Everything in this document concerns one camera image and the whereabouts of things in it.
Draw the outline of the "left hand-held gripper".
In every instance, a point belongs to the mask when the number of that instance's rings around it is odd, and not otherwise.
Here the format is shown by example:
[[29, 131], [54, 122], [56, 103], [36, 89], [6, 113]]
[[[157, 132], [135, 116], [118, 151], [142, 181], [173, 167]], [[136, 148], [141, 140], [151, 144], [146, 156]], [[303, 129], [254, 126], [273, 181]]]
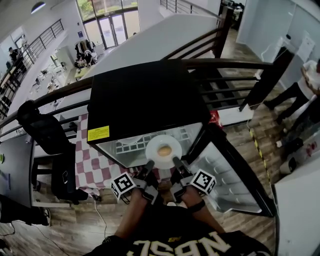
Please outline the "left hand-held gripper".
[[156, 202], [159, 195], [158, 180], [153, 173], [155, 162], [149, 160], [146, 165], [134, 176], [131, 177], [127, 172], [122, 173], [111, 182], [111, 190], [119, 201], [130, 194], [133, 189], [140, 189], [142, 196], [149, 200], [151, 204]]

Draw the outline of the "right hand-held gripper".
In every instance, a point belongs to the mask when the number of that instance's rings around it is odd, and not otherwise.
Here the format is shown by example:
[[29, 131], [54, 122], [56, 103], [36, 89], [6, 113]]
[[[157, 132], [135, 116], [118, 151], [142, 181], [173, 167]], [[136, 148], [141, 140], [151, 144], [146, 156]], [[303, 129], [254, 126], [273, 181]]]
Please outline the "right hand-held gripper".
[[213, 175], [202, 169], [199, 169], [196, 174], [192, 174], [177, 156], [174, 156], [172, 161], [176, 168], [170, 179], [172, 184], [170, 193], [174, 202], [180, 203], [182, 201], [181, 196], [190, 186], [196, 188], [201, 194], [211, 196], [217, 184]]

